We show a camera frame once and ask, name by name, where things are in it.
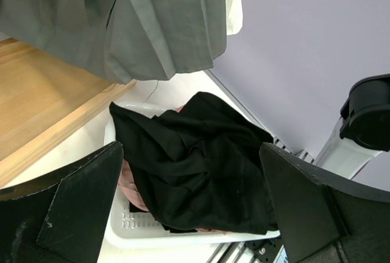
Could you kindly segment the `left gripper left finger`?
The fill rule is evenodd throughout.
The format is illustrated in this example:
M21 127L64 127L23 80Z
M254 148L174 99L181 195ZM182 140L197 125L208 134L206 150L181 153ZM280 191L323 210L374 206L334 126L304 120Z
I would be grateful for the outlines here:
M122 160L115 141L1 189L1 262L97 262Z

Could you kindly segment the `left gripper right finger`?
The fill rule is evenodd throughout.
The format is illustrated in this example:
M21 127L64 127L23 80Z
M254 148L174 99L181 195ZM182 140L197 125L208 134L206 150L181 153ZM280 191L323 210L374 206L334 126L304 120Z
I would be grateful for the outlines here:
M260 159L289 262L389 262L389 192L264 143Z

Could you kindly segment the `pink pleated skirt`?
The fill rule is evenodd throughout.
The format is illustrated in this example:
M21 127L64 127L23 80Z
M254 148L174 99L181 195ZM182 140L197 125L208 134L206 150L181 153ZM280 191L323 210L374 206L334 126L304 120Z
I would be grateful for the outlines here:
M128 200L177 230L232 232L229 167L221 154L233 121L220 109L185 105L146 117L110 107L124 147L119 185Z

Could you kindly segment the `large black skirt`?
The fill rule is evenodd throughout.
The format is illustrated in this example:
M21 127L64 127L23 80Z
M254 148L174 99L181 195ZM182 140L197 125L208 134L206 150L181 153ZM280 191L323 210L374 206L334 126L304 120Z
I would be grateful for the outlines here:
M260 161L273 137L211 93L195 94L180 111L159 116L111 104L146 208L161 224L265 234L277 222Z

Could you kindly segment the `grey pleated skirt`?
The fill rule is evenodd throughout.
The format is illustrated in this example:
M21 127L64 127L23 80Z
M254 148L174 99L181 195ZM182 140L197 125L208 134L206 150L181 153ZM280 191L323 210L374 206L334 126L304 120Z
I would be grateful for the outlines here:
M1 0L1 32L115 83L213 67L225 0Z

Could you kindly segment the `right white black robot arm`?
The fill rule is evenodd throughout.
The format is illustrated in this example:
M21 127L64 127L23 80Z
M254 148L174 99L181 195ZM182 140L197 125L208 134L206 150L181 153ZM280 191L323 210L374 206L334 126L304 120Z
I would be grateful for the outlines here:
M389 152L389 74L367 77L352 86L314 164L352 179L382 152Z

